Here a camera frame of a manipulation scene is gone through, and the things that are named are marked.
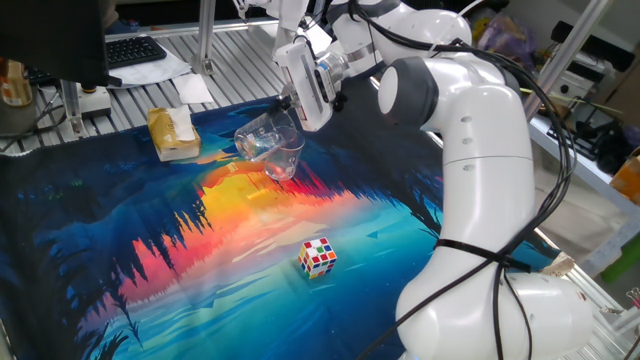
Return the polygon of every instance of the white paper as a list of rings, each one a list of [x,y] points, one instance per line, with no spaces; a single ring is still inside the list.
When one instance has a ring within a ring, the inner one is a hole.
[[[183,104],[200,104],[213,102],[202,76],[198,74],[184,75],[173,79]]]
[[[176,139],[180,141],[193,141],[196,139],[196,135],[193,133],[193,127],[191,126],[191,112],[187,105],[177,109],[167,109],[167,112],[169,116],[171,116],[173,129],[176,132]]]
[[[122,79],[122,86],[111,86],[110,88],[122,89],[156,84],[191,72],[189,64],[178,59],[166,48],[163,47],[163,49],[167,52],[167,57],[162,60],[109,70],[109,75]]]

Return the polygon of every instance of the colorful mat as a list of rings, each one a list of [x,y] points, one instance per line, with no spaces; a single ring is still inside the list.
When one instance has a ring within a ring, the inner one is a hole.
[[[358,112],[308,134],[282,183],[233,145],[270,99],[194,115],[196,160],[159,162],[146,128],[0,157],[0,317],[18,358],[355,358],[442,220],[441,149],[356,88]],[[297,254],[321,237],[338,261],[308,280]],[[396,337],[371,358],[402,351]]]

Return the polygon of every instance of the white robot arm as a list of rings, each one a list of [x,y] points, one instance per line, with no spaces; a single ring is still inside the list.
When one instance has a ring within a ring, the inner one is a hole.
[[[433,44],[471,41],[468,24],[455,13],[415,11],[399,0],[360,4],[396,34]],[[327,17],[339,41],[327,53],[316,59],[304,42],[276,53],[302,127],[320,129],[331,118],[341,80],[384,61],[378,103],[386,119],[440,132],[444,140],[441,246],[400,295],[399,319],[486,261],[469,248],[496,253],[534,217],[533,162],[519,87],[509,73],[470,53],[435,54],[391,42],[365,21],[354,21],[346,0],[335,1]],[[404,322],[398,328],[403,359],[496,359],[497,267],[492,262]],[[507,277],[523,309],[500,279],[502,358],[527,359],[531,350],[535,359],[550,359],[586,344],[591,307],[573,283],[540,274]]]

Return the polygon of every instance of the keyboard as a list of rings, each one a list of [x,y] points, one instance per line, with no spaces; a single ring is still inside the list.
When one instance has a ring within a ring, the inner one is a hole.
[[[111,41],[106,45],[110,70],[162,60],[167,57],[164,49],[150,36]],[[33,67],[28,68],[28,76],[32,85],[41,85],[56,80],[49,73]]]

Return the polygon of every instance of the rubik's cube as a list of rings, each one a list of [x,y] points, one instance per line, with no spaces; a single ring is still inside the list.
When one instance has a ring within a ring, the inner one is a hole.
[[[300,267],[309,279],[330,273],[337,259],[338,256],[326,238],[311,240],[302,244],[302,249],[298,256]]]

